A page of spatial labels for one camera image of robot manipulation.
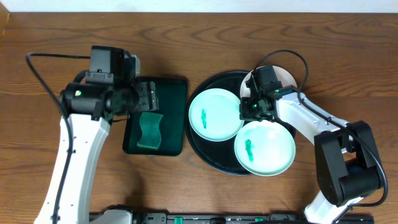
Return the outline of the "green sponge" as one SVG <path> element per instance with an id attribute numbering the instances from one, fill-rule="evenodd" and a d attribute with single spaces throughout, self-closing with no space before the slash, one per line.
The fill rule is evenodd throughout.
<path id="1" fill-rule="evenodd" d="M 163 115 L 158 113 L 143 112 L 139 119 L 141 128 L 141 138 L 137 142 L 137 147 L 150 150 L 158 150 L 162 136 L 160 132 L 160 123 Z"/>

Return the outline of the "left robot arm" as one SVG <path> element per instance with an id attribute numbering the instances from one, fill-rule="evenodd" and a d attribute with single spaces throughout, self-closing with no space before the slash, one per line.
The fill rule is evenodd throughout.
<path id="1" fill-rule="evenodd" d="M 158 107 L 154 82 L 71 82 L 61 93 L 67 113 L 50 187 L 36 223 L 89 223 L 96 167 L 114 116 Z"/>

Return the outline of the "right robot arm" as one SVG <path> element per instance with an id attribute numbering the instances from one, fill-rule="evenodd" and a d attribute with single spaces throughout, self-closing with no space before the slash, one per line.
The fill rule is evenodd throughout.
<path id="1" fill-rule="evenodd" d="M 381 199 L 369 207 L 385 202 L 388 181 L 367 123 L 336 118 L 297 87 L 276 83 L 251 88 L 248 97 L 241 97 L 239 112 L 250 124 L 286 123 L 314 145 L 320 191 L 305 207 L 307 222 L 340 223 L 349 210 L 363 207 L 361 200 L 379 189 Z"/>

